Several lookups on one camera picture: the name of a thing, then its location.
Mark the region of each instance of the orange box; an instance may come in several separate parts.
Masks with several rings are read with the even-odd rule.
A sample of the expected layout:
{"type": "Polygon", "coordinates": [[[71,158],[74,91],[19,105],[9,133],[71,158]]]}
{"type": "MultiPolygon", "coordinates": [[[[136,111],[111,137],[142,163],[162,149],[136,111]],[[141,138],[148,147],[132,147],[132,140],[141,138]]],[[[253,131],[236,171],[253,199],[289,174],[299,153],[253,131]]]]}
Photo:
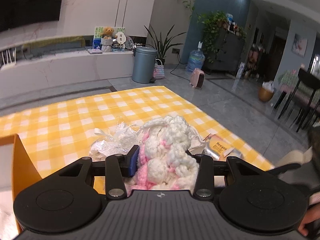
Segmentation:
{"type": "MultiPolygon", "coordinates": [[[[2,208],[7,209],[3,213],[12,215],[12,205],[16,196],[42,178],[30,160],[18,134],[0,138],[0,159],[0,196],[2,196],[0,204],[2,208]]],[[[21,233],[22,229],[17,220],[16,224],[18,233],[21,233]]]]}

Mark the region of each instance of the white bag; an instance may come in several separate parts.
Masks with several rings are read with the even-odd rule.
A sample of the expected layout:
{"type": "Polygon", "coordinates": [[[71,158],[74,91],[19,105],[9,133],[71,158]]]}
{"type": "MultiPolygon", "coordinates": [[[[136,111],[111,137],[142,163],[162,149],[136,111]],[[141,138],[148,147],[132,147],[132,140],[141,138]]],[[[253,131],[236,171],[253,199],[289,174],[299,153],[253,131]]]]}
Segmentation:
{"type": "Polygon", "coordinates": [[[270,80],[269,82],[264,82],[262,84],[262,87],[265,89],[265,90],[268,90],[270,92],[273,92],[274,88],[273,88],[273,81],[270,80]]]}

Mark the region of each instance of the metal screw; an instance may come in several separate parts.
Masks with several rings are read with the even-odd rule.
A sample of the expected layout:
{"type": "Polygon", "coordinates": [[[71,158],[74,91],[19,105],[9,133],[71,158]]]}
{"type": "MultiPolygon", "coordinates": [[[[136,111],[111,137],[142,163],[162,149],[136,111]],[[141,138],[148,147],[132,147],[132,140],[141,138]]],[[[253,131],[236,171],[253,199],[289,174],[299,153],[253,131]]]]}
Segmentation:
{"type": "Polygon", "coordinates": [[[109,190],[108,193],[112,197],[120,197],[124,194],[124,191],[120,188],[113,188],[113,189],[109,190]]]}
{"type": "Polygon", "coordinates": [[[206,188],[202,188],[202,189],[198,189],[196,194],[199,196],[199,197],[209,197],[211,196],[212,192],[211,190],[209,189],[206,189],[206,188]]]}

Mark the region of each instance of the pink and white yarn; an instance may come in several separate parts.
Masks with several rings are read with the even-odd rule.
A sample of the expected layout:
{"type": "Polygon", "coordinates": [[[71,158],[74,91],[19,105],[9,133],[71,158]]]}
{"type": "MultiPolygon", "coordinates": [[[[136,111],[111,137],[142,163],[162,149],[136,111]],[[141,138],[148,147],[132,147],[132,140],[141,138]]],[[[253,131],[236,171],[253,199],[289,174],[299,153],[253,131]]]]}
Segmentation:
{"type": "Polygon", "coordinates": [[[193,192],[199,164],[185,153],[191,145],[186,120],[167,115],[146,122],[140,132],[138,171],[125,182],[127,193],[133,189],[193,192]]]}

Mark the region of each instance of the door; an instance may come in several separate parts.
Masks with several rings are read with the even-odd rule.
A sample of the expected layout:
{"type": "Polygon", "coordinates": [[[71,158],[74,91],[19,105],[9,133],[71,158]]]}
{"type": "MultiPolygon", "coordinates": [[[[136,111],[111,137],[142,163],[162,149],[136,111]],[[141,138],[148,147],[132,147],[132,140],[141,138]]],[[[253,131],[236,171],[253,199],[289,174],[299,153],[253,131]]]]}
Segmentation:
{"type": "Polygon", "coordinates": [[[266,69],[266,80],[274,80],[282,59],[286,40],[281,39],[278,36],[273,37],[270,53],[268,57],[268,67],[266,69]]]}

